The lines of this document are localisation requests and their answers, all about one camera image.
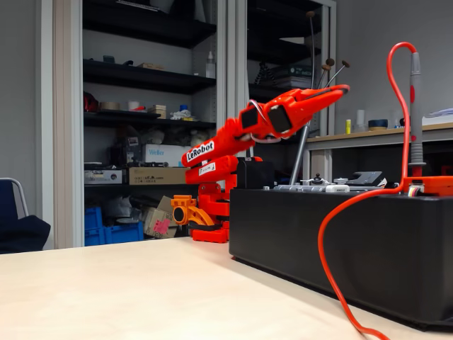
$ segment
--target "black plastic case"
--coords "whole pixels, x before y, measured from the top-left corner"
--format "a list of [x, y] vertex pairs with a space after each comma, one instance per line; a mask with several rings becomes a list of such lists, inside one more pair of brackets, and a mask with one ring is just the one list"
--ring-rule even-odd
[[[317, 248], [322, 219], [352, 193], [233, 190], [229, 251], [333, 296]], [[453, 328], [453, 198], [370, 198], [340, 212], [324, 238], [348, 302], [427, 329]]]

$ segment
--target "red wire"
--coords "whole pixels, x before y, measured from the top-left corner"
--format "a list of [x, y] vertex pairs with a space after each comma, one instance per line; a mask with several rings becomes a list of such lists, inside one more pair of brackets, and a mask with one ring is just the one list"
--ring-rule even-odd
[[361, 193], [357, 196], [354, 196], [353, 198], [350, 198], [349, 200], [341, 203], [338, 207], [333, 209], [332, 211], [327, 214], [327, 216], [324, 218], [323, 222], [321, 223], [321, 226], [319, 228], [319, 233], [318, 233], [318, 250], [319, 250], [319, 257], [321, 258], [321, 263], [323, 265], [324, 271], [326, 272], [327, 278], [329, 282], [332, 285], [333, 290], [335, 291], [335, 294], [337, 295], [338, 299], [341, 302], [341, 305], [343, 306], [343, 309], [345, 310], [346, 315], [348, 316], [348, 319], [351, 321], [351, 323], [354, 325], [354, 327], [362, 334], [370, 334], [374, 335], [378, 339], [381, 340], [389, 340], [389, 338], [385, 335], [383, 335], [380, 331], [377, 331], [375, 329], [371, 328], [366, 328], [363, 327], [355, 318], [354, 315], [352, 315], [351, 310], [348, 307], [348, 304], [343, 297], [343, 294], [340, 291], [340, 288], [337, 286], [335, 280], [333, 279], [331, 270], [328, 267], [327, 261], [326, 261], [326, 255], [324, 254], [324, 246], [323, 246], [323, 238], [324, 238], [324, 232], [326, 230], [327, 224], [342, 210], [346, 209], [347, 207], [351, 206], [354, 203], [357, 203], [361, 200], [364, 200], [369, 197], [373, 196], [378, 196], [378, 195], [386, 195], [390, 193], [399, 193], [403, 189], [403, 182], [404, 179], [408, 175], [408, 151], [409, 151], [409, 127], [411, 126], [411, 121], [409, 118], [409, 112], [408, 112], [408, 106], [406, 102], [404, 101], [403, 96], [401, 95], [401, 92], [399, 91], [398, 85], [396, 85], [392, 70], [391, 70], [391, 61], [394, 56], [394, 53], [397, 49], [401, 47], [407, 47], [412, 53], [417, 52], [415, 47], [410, 44], [409, 42], [400, 42], [399, 44], [396, 44], [395, 46], [392, 47], [389, 56], [387, 57], [387, 74], [389, 75], [389, 80], [392, 89], [394, 90], [396, 97], [398, 97], [399, 103], [401, 104], [401, 107], [403, 108], [403, 116], [404, 116], [404, 142], [403, 142], [403, 162], [401, 165], [401, 181], [400, 184], [398, 185], [397, 188], [394, 189], [379, 189], [379, 190], [374, 190], [374, 191], [368, 191], [366, 193]]

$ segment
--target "blue crate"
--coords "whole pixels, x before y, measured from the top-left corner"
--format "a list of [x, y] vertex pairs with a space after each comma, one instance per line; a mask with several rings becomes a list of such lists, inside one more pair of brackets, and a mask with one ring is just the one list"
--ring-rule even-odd
[[130, 225], [115, 225], [105, 227], [105, 243], [124, 243], [143, 240], [143, 224], [141, 222]]
[[85, 209], [85, 230], [93, 230], [102, 227], [101, 208]]
[[85, 247], [105, 244], [105, 228], [85, 230]]

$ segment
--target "table surface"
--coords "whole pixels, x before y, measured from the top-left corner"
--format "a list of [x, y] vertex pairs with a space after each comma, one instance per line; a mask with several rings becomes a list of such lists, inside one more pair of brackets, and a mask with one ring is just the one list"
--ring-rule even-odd
[[[453, 339], [352, 312], [392, 340]], [[1, 255], [0, 339], [365, 338], [338, 301], [183, 238]]]

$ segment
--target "blue chair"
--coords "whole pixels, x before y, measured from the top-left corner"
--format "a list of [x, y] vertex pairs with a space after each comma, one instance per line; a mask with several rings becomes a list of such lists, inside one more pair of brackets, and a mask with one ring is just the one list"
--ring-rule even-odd
[[[24, 218], [18, 218], [14, 187], [17, 186]], [[0, 254], [39, 251], [50, 233], [50, 225], [28, 214], [22, 185], [12, 178], [0, 178]]]

